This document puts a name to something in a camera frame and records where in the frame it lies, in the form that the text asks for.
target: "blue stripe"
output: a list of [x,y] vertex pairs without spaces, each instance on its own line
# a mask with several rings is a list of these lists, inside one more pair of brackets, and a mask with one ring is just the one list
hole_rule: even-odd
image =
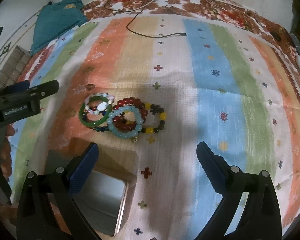
[[[33,76],[32,80],[30,81],[30,87],[37,86],[41,84],[41,79],[49,72],[49,70],[52,68],[55,61],[58,59],[60,53],[62,52],[63,48],[66,46],[66,44],[69,43],[69,41],[72,40],[74,36],[74,30],[71,29],[64,35],[62,35],[55,43],[55,47],[47,60],[44,62],[43,66],[38,70],[38,72]],[[9,177],[9,185],[10,187],[13,187],[14,179],[13,179],[13,173],[15,169],[15,163],[16,163],[16,154],[17,154],[17,145],[19,144],[20,136],[23,132],[23,127],[26,124],[27,119],[22,119],[20,121],[17,121],[13,124],[13,127],[15,129],[18,129],[18,132],[10,138],[10,144],[11,144],[11,166],[12,166],[12,175]]]
[[[190,46],[195,84],[198,88],[198,143],[205,141],[229,165],[242,170],[246,166],[246,128],[242,96],[232,76],[231,66],[214,39],[209,24],[183,20]],[[222,120],[220,114],[227,114]],[[219,143],[228,143],[228,150],[219,150]],[[187,232],[183,239],[195,239],[213,215],[222,196],[214,192],[200,163],[196,163],[194,201]],[[240,205],[228,233],[235,230],[242,214]]]

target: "green jade bangle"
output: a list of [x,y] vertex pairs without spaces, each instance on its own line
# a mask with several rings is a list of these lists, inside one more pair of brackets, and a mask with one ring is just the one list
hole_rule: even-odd
[[[99,100],[101,100],[103,102],[108,102],[108,98],[97,97],[97,96],[90,98],[89,102],[99,101]],[[85,125],[87,127],[96,127],[96,126],[103,124],[108,119],[109,113],[112,112],[112,104],[109,104],[106,114],[100,120],[87,122],[83,119],[83,111],[85,110],[85,106],[86,106],[85,103],[83,103],[79,110],[79,120],[83,125]]]

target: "finger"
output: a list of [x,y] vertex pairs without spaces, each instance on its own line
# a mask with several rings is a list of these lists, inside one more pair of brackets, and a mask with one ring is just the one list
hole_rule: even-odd
[[12,136],[15,133],[16,133],[16,130],[11,125],[7,125],[6,136]]
[[4,161],[11,163],[11,146],[7,138],[4,139],[1,152],[0,152],[0,158]]
[[12,174],[11,164],[9,164],[7,162],[1,163],[1,170],[2,170],[2,174],[5,178],[10,177]]

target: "teal pillow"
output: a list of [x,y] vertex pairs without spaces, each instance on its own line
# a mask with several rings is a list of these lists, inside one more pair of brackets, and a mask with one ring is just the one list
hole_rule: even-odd
[[34,55],[73,27],[84,24],[88,19],[80,11],[82,7],[81,0],[62,0],[44,6],[34,28],[31,54]]

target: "bed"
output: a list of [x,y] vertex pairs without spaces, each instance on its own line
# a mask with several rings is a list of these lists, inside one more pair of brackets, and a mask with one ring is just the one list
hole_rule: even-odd
[[[187,36],[146,38],[126,29],[136,12],[124,12],[142,2],[111,0],[118,11],[106,9],[107,0],[85,5],[89,21],[51,41],[26,66],[19,81],[35,86],[57,79],[60,89],[42,100],[40,115],[14,124],[13,200],[29,171],[44,171],[48,150],[71,157],[95,142],[96,169],[111,166],[137,177],[129,219],[115,239],[194,239],[221,200],[196,158],[205,141],[229,165],[269,171],[286,232],[300,213],[300,68],[289,34],[229,0],[155,0],[131,29]],[[131,142],[85,127],[78,118],[82,103],[103,92],[115,101],[159,104],[167,113],[164,130]]]

